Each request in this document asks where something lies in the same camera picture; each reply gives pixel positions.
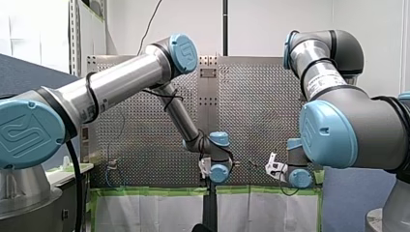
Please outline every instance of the silver cylinder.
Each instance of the silver cylinder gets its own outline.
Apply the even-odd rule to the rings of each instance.
[[[170,82],[154,90],[155,93],[163,96],[172,96],[174,91],[175,88]],[[166,112],[169,114],[169,117],[171,117],[172,122],[184,140],[193,141],[197,138],[199,135],[198,129],[190,118],[190,115],[181,100],[164,97],[159,97],[159,99],[163,106],[166,106],[169,101],[171,101],[166,108]]]
[[[145,54],[132,58],[90,77],[100,113],[141,90],[165,83],[171,78],[169,62],[156,46],[149,45]],[[77,128],[90,121],[95,114],[93,99],[82,78],[57,90],[46,89],[59,101]]]
[[[329,61],[322,61],[309,66],[312,62],[328,58],[330,50],[325,43],[309,40],[297,45],[292,53],[292,66],[300,78],[304,78],[304,90],[309,101],[315,95],[327,88],[347,85],[346,81]]]

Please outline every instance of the metal frame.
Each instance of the metal frame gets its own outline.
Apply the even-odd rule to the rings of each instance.
[[[78,0],[69,2],[70,74],[81,76],[81,36]]]

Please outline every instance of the black cable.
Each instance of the black cable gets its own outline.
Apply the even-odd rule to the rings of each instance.
[[[154,19],[154,17],[155,17],[155,14],[157,13],[158,8],[160,7],[161,2],[162,2],[162,0],[158,1],[157,6],[156,6],[156,8],[155,8],[155,10],[154,10],[154,13],[153,13],[152,16],[151,16],[150,21],[148,22],[147,30],[145,31],[145,34],[144,34],[144,36],[143,36],[142,39],[141,39],[141,44],[139,45],[139,49],[138,49],[138,52],[136,53],[136,55],[139,55],[139,53],[141,52],[142,46],[144,45],[144,40],[145,40],[145,38],[146,38],[147,35],[148,35],[148,32],[149,32],[150,27],[151,27],[151,23],[153,22],[153,19]]]
[[[181,96],[177,96],[178,93],[178,89],[175,89],[174,92],[172,93],[172,95],[162,95],[162,94],[157,94],[148,90],[142,90],[142,92],[150,94],[150,95],[154,95],[157,97],[161,97],[161,98],[170,98],[170,100],[166,103],[165,107],[163,108],[163,111],[166,112],[166,109],[169,107],[169,105],[172,103],[172,101],[174,99],[179,99],[181,100],[181,102],[184,101],[184,98]]]
[[[285,192],[284,190],[283,190],[283,187],[282,187],[282,185],[281,185],[281,176],[283,175],[283,168],[284,168],[284,165],[282,166],[282,169],[280,170],[280,173],[279,173],[279,188],[280,188],[280,191],[283,193],[283,194],[285,194],[286,196],[293,196],[294,194],[296,194],[296,193],[298,193],[298,191],[299,191],[299,189],[298,188],[296,188],[296,190],[294,191],[294,192],[292,192],[292,193],[287,193],[287,192]]]
[[[297,31],[297,30],[293,30],[289,33],[289,42],[288,42],[288,45],[287,45],[287,63],[288,63],[288,66],[289,66],[290,70],[293,72],[293,74],[295,76],[298,76],[298,74],[296,73],[295,70],[293,70],[293,67],[292,67],[292,59],[291,59],[291,56],[290,56],[290,54],[292,53],[292,50],[290,49],[290,43],[292,42],[292,37],[295,34],[298,34],[298,33],[299,33],[299,31]]]
[[[217,148],[221,149],[221,150],[224,151],[226,154],[228,154],[228,156],[229,156],[230,159],[232,160],[232,166],[231,166],[231,168],[230,168],[230,170],[229,170],[229,174],[232,173],[232,170],[233,170],[233,168],[234,168],[234,166],[235,166],[235,160],[234,160],[234,158],[233,158],[233,153],[232,153],[231,151],[227,150],[227,149],[224,149],[223,147],[221,147],[220,145],[218,145],[217,143],[215,143],[214,141],[212,141],[211,138],[209,138],[208,135],[206,135],[203,130],[198,129],[198,131],[199,131],[200,133],[202,133],[202,136],[201,136],[201,138],[199,139],[199,142],[198,142],[199,160],[202,160],[202,159],[203,159],[203,156],[204,156],[204,154],[205,154],[205,138],[206,138],[206,139],[208,139],[208,141],[209,141],[210,143],[212,143],[214,146],[216,146]],[[211,161],[213,161],[213,162],[227,162],[227,161],[229,161],[229,159],[226,159],[226,160],[212,160],[212,159],[211,159]]]
[[[76,219],[75,219],[75,232],[80,232],[82,227],[83,218],[83,199],[82,199],[82,181],[81,181],[81,171],[79,168],[78,159],[72,141],[66,142],[67,148],[69,149],[70,157],[72,158],[74,176],[75,176],[75,187],[76,187]]]
[[[120,129],[120,132],[118,133],[118,135],[117,135],[117,137],[115,138],[115,139],[113,139],[113,140],[118,140],[120,137],[121,137],[121,135],[123,135],[123,133],[124,133],[124,128],[125,128],[125,124],[126,124],[126,116],[125,116],[125,114],[124,114],[124,112],[122,111],[122,109],[121,109],[121,116],[123,117],[123,122],[122,122],[122,125],[121,125],[121,129]],[[106,164],[106,170],[105,170],[105,182],[106,182],[106,184],[109,186],[109,187],[111,187],[111,188],[114,188],[114,186],[113,185],[111,185],[111,183],[109,182],[109,172],[111,171],[111,170],[114,170],[114,169],[110,169],[109,168],[109,160],[110,160],[110,147],[111,147],[111,142],[113,141],[113,140],[110,140],[109,142],[108,142],[108,145],[106,146],[106,161],[107,161],[107,164]],[[123,186],[125,187],[126,186],[126,179],[125,179],[125,177],[124,177],[124,175],[123,175],[123,172],[121,171],[121,169],[118,167],[118,163],[117,163],[117,170],[118,170],[118,172],[119,172],[119,174],[120,174],[120,178],[122,179],[122,182],[123,182]]]
[[[95,72],[89,72],[87,76],[85,77],[85,87],[87,88],[88,93],[91,95],[91,98],[94,103],[94,115],[93,115],[93,118],[85,122],[85,124],[89,124],[89,123],[96,121],[96,119],[99,117],[99,114],[100,114],[99,101],[97,100],[96,93],[94,93],[94,90],[93,88],[91,88],[91,83],[90,83],[90,78],[93,74],[95,74]]]

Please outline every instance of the small object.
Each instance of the small object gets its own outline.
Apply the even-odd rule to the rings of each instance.
[[[268,163],[265,165],[266,174],[273,177],[275,180],[286,182],[285,173],[287,172],[287,165],[282,162],[276,162],[276,153],[271,153]]]
[[[63,157],[63,170],[66,170],[70,166],[70,157],[69,156],[64,156]]]
[[[312,183],[310,173],[304,169],[295,169],[289,175],[289,183],[297,189],[306,189]]]
[[[201,170],[202,179],[205,179],[211,173],[211,158],[204,158],[198,163]]]
[[[69,218],[69,210],[63,210],[61,214],[62,220],[68,219]]]
[[[214,164],[211,167],[211,173],[209,178],[212,182],[221,184],[224,183],[229,177],[229,170],[225,165]]]
[[[116,170],[117,168],[118,168],[118,160],[117,159],[113,159],[113,160],[108,162],[108,169]]]

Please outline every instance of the black rubber ring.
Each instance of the black rubber ring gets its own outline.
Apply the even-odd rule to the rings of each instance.
[[[329,32],[331,33],[331,39],[332,39],[331,59],[335,60],[336,52],[337,52],[337,36],[334,30],[330,30]]]
[[[54,99],[54,97],[46,91],[46,89],[40,88],[36,90],[36,92],[45,99],[45,101],[55,110],[55,112],[60,115],[61,119],[63,120],[64,125],[66,126],[67,133],[69,134],[70,138],[74,138],[78,135],[75,125],[70,118],[67,111],[61,106],[61,104]]]
[[[361,89],[361,88],[359,88],[359,87],[357,87],[357,86],[354,86],[354,85],[348,85],[348,84],[346,84],[346,85],[332,86],[332,87],[326,88],[326,89],[324,89],[324,90],[322,90],[322,91],[319,91],[319,93],[317,93],[315,96],[313,96],[313,98],[311,98],[310,100],[311,100],[311,101],[315,101],[315,100],[317,100],[320,96],[322,96],[322,95],[324,95],[324,94],[326,94],[326,93],[329,93],[329,92],[331,92],[331,91],[334,91],[334,90],[336,90],[336,89],[355,89],[355,90],[359,90],[359,91],[361,91],[361,92],[363,92],[363,93],[366,94],[366,92],[365,92],[363,89]]]
[[[341,75],[346,75],[346,74],[360,74],[363,72],[363,69],[360,70],[352,70],[352,71],[338,71]]]
[[[171,54],[169,54],[168,50],[165,49],[163,46],[157,44],[157,43],[151,43],[151,45],[156,46],[157,48],[159,48],[163,54],[165,55],[166,59],[169,62],[169,66],[171,67],[171,79],[175,78],[175,64],[174,61],[172,60]]]
[[[337,64],[336,64],[336,62],[334,61],[334,60],[332,60],[331,58],[328,58],[328,57],[323,57],[323,58],[320,58],[320,59],[318,59],[318,60],[314,60],[314,61],[312,61],[312,62],[310,62],[308,65],[307,65],[307,67],[304,69],[304,72],[302,72],[302,75],[301,75],[301,91],[302,91],[302,94],[305,96],[305,98],[307,99],[307,95],[306,95],[306,93],[305,93],[305,88],[304,88],[304,82],[305,82],[305,75],[307,74],[307,72],[308,72],[308,70],[311,68],[311,67],[313,67],[314,65],[316,65],[316,64],[319,64],[319,63],[322,63],[322,62],[330,62],[332,65],[334,65],[335,66],[335,69],[337,68]]]
[[[90,83],[90,78],[95,73],[96,72],[88,72],[87,76],[85,77],[85,88],[87,88],[88,93],[91,95],[91,99],[93,100],[95,111],[94,111],[93,118],[85,122],[84,124],[89,124],[89,123],[96,121],[96,119],[99,117],[99,114],[100,114],[100,104],[99,104],[99,101],[97,100],[96,93],[94,93],[93,88],[91,88],[91,83]]]

